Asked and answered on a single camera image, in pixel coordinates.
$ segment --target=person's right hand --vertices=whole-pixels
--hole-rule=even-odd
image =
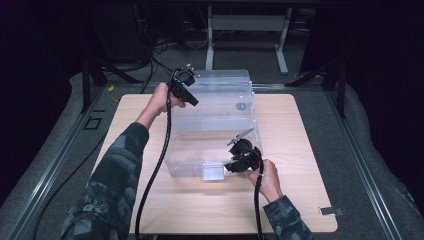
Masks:
[[[264,172],[261,181],[261,188],[259,192],[264,195],[268,203],[273,202],[283,196],[283,192],[280,187],[280,179],[278,178],[278,170],[275,164],[269,159],[263,160]],[[246,170],[243,172],[253,185],[256,185],[258,179],[259,169],[256,171]]]

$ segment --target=person's right arm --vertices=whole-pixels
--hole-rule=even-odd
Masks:
[[[313,239],[312,232],[302,221],[299,211],[289,198],[283,195],[278,178],[278,170],[270,160],[263,160],[264,172],[261,181],[260,193],[268,201],[264,211],[274,229],[276,239]],[[258,178],[258,170],[246,170],[246,176],[253,185]]]

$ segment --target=plastic bin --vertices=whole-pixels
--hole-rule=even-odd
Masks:
[[[196,71],[200,77],[188,87],[199,100],[196,107],[173,108],[171,138],[164,162],[175,177],[203,177],[222,180],[228,172],[236,135],[250,128],[244,138],[262,151],[254,100],[247,70]]]

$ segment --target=black clamp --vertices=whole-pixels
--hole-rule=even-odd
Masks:
[[[176,98],[196,106],[199,101],[184,86],[184,84],[187,87],[191,86],[195,82],[194,76],[195,74],[192,68],[178,68],[172,73],[169,88]]]
[[[252,168],[253,171],[259,168],[259,163],[262,161],[261,151],[254,147],[252,143],[247,139],[240,139],[230,149],[230,153],[233,154],[231,160],[234,162],[225,164],[225,168],[231,172],[243,172],[248,168]]]

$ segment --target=metal track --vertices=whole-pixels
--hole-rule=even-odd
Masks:
[[[91,112],[93,106],[95,106],[95,103],[100,98],[103,90],[103,88],[101,87],[93,87],[92,89],[94,89],[92,95],[93,102],[89,106],[88,111],[86,112]],[[7,239],[22,239],[26,230],[29,228],[35,216],[37,215],[38,210],[40,209],[45,197],[47,196],[47,193],[52,187],[57,175],[62,169],[62,166],[65,163],[65,159],[68,155],[69,149],[72,147],[78,132],[83,128],[84,123],[86,122],[88,117],[89,114],[81,114],[78,117],[77,121],[71,129],[70,134],[66,138],[66,141],[63,144],[60,152],[55,158],[52,159],[43,176],[39,180],[37,186],[34,188],[34,191],[29,197],[24,208],[22,209],[22,212],[19,215],[18,220],[16,221],[12,230],[10,231]]]
[[[337,116],[337,120],[342,128],[343,133],[346,136],[346,140],[352,150],[354,155],[354,163],[356,169],[358,170],[359,176],[361,178],[362,183],[364,184],[365,190],[368,193],[368,197],[371,200],[371,203],[374,207],[376,215],[380,221],[380,224],[386,234],[387,239],[402,239],[395,222],[386,206],[386,203],[383,199],[383,196],[378,189],[377,184],[372,177],[370,170],[368,169],[368,165],[364,156],[359,149],[358,143],[349,127],[346,119],[343,119],[337,111],[336,108],[336,98],[333,92],[325,92],[327,100],[329,101],[329,105],[332,108],[334,115]]]

